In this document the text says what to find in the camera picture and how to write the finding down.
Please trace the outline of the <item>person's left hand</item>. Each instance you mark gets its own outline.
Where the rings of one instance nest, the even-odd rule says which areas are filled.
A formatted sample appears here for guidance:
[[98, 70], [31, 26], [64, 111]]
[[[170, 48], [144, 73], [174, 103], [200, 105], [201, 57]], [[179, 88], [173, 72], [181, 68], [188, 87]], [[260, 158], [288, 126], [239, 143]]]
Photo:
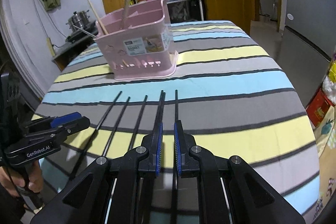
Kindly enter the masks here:
[[[25, 179], [16, 171], [1, 167], [1, 186], [3, 186], [11, 196], [18, 197], [16, 187], [25, 187]], [[29, 171], [29, 189], [38, 193], [43, 189], [43, 176], [38, 161], [32, 163]]]

